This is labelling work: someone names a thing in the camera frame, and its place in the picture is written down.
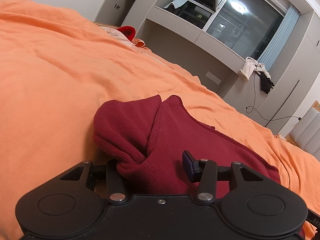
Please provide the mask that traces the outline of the dark red knit garment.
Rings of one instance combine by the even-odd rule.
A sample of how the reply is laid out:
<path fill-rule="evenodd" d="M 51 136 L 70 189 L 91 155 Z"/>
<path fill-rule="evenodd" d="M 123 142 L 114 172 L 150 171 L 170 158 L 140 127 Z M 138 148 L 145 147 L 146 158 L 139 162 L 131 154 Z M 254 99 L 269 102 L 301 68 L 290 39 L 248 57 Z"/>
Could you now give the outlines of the dark red knit garment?
<path fill-rule="evenodd" d="M 279 181 L 279 172 L 239 142 L 203 124 L 183 107 L 178 96 L 104 103 L 94 116 L 94 142 L 118 160 L 119 173 L 151 194 L 195 193 L 182 166 L 182 153 L 207 158 L 220 166 L 240 161 Z"/>

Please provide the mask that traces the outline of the grey built-in cabinet unit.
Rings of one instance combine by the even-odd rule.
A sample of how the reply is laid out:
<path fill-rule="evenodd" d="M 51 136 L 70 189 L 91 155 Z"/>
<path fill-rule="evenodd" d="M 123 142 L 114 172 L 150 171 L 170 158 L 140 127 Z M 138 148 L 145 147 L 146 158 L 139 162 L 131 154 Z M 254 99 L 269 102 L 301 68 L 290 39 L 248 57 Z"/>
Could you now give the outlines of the grey built-in cabinet unit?
<path fill-rule="evenodd" d="M 179 64 L 200 78 L 237 111 L 274 133 L 286 135 L 318 100 L 319 0 L 267 0 L 284 16 L 292 4 L 300 17 L 288 41 L 268 71 L 274 88 L 260 90 L 260 77 L 245 81 L 239 70 L 245 58 L 164 7 L 172 0 L 104 0 L 96 21 L 130 25 L 157 55 Z M 217 85 L 206 77 L 210 71 L 221 79 Z"/>

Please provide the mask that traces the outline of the black cloth on ledge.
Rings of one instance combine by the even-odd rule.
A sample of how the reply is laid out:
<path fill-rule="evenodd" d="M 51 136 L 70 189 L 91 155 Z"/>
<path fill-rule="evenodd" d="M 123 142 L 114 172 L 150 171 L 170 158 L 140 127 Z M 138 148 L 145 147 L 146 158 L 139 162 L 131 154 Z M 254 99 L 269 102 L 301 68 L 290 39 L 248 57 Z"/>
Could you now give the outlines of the black cloth on ledge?
<path fill-rule="evenodd" d="M 255 71 L 255 73 L 260 77 L 260 90 L 265 94 L 269 94 L 271 89 L 274 88 L 274 83 L 269 77 L 265 75 L 264 72 Z"/>

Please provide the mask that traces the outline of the grey padded headboard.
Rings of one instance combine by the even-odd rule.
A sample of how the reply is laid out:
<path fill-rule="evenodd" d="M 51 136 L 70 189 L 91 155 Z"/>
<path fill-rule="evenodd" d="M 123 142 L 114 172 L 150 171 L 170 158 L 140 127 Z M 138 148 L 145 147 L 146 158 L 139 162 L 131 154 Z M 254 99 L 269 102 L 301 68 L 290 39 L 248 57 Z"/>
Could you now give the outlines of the grey padded headboard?
<path fill-rule="evenodd" d="M 311 107 L 296 126 L 289 132 L 296 145 L 319 160 L 320 152 L 320 115 Z"/>

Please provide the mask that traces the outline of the orange bed sheet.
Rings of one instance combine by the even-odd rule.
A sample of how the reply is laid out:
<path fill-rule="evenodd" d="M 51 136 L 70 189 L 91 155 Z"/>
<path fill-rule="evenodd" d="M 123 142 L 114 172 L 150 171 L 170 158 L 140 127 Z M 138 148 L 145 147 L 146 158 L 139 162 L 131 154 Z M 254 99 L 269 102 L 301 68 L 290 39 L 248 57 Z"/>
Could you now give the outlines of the orange bed sheet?
<path fill-rule="evenodd" d="M 177 95 L 197 120 L 275 166 L 281 184 L 319 211 L 319 161 L 237 112 L 199 79 L 147 48 L 126 46 L 67 8 L 1 1 L 1 239 L 22 236 L 27 192 L 87 159 L 101 159 L 93 116 L 108 100 Z"/>

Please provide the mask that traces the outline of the white cloth on ledge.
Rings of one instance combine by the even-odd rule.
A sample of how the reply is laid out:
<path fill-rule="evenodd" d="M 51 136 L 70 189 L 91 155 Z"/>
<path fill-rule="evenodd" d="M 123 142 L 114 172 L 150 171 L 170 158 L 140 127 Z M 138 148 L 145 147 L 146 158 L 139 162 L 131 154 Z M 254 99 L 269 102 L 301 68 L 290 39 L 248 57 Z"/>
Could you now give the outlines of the white cloth on ledge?
<path fill-rule="evenodd" d="M 254 71 L 263 72 L 268 79 L 271 79 L 271 75 L 266 70 L 263 63 L 258 62 L 254 58 L 246 57 L 245 64 L 242 69 L 239 70 L 239 75 L 245 80 L 248 81 Z"/>

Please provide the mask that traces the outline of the small orange cloth piece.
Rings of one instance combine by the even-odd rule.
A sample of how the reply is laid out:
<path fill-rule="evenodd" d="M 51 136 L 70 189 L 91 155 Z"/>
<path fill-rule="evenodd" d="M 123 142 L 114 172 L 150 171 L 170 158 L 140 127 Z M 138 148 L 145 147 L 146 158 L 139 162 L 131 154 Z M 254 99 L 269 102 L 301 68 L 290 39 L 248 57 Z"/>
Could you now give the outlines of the small orange cloth piece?
<path fill-rule="evenodd" d="M 131 41 L 137 48 L 144 48 L 145 47 L 145 42 L 141 39 L 134 38 Z"/>

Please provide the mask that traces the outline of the white patterned blanket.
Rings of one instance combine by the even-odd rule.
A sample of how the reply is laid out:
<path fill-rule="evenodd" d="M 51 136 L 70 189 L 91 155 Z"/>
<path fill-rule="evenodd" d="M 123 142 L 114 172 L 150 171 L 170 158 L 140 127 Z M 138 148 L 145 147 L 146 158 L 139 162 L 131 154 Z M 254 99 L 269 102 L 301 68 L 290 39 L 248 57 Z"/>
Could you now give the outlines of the white patterned blanket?
<path fill-rule="evenodd" d="M 100 26 L 100 28 L 106 31 L 111 36 L 113 36 L 114 38 L 116 38 L 122 44 L 126 45 L 127 47 L 137 49 L 137 47 L 123 33 L 118 31 L 117 29 L 112 27 L 102 27 L 102 26 Z"/>

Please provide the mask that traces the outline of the bright red cloth item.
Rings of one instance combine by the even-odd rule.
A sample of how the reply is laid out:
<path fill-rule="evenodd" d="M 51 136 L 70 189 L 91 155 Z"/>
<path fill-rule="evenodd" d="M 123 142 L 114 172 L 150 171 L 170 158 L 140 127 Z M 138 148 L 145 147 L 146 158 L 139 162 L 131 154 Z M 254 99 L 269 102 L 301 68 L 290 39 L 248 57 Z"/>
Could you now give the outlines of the bright red cloth item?
<path fill-rule="evenodd" d="M 122 26 L 117 31 L 121 32 L 129 41 L 132 41 L 136 35 L 136 30 L 132 26 Z"/>

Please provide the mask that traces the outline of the large glass window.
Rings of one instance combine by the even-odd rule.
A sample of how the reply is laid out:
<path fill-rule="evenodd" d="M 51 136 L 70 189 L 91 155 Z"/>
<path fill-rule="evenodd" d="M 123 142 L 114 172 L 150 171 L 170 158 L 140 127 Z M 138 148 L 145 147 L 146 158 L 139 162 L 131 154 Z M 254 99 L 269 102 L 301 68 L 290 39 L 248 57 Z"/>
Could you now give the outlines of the large glass window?
<path fill-rule="evenodd" d="M 202 29 L 239 56 L 258 59 L 284 15 L 267 0 L 188 0 L 165 9 Z"/>

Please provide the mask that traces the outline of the light blue right curtain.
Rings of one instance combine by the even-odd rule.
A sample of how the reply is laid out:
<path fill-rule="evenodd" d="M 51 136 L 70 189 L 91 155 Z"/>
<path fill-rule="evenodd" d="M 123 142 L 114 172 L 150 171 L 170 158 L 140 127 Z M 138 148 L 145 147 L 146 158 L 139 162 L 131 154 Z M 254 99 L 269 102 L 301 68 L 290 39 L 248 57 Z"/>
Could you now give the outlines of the light blue right curtain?
<path fill-rule="evenodd" d="M 258 62 L 263 63 L 267 71 L 271 69 L 280 52 L 284 48 L 285 43 L 288 41 L 299 17 L 300 12 L 291 4 L 271 41 L 258 58 Z"/>

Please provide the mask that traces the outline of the white wall socket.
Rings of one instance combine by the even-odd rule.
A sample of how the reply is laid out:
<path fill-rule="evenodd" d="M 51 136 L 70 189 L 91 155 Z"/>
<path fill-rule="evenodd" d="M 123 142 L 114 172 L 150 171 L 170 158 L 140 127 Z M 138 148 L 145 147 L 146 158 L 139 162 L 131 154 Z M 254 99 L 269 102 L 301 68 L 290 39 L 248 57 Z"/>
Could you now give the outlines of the white wall socket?
<path fill-rule="evenodd" d="M 206 73 L 206 77 L 209 78 L 210 80 L 212 80 L 214 83 L 216 83 L 217 85 L 219 85 L 221 83 L 221 79 L 219 79 L 216 75 L 214 75 L 213 73 L 211 73 L 210 71 L 208 71 Z"/>

